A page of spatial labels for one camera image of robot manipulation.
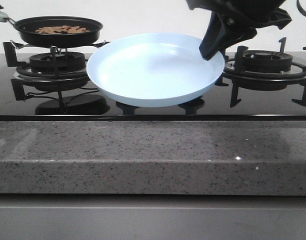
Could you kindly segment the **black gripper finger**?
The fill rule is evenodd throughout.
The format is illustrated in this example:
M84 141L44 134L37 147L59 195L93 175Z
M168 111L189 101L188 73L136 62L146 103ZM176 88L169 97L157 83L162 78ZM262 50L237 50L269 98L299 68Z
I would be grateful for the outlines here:
M210 60L218 51L225 50L230 42L232 29L224 15L215 11L211 12L206 33L199 46L203 59Z
M220 51L224 51L237 43L253 39L257 35L257 30L254 27L225 28L224 30L219 44Z

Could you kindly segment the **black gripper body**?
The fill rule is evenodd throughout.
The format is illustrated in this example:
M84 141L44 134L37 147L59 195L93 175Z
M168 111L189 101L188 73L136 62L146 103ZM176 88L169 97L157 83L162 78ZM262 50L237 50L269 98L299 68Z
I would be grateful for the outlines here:
M280 8L283 0L188 0L190 10L201 8L254 28L276 26L283 29L292 18Z

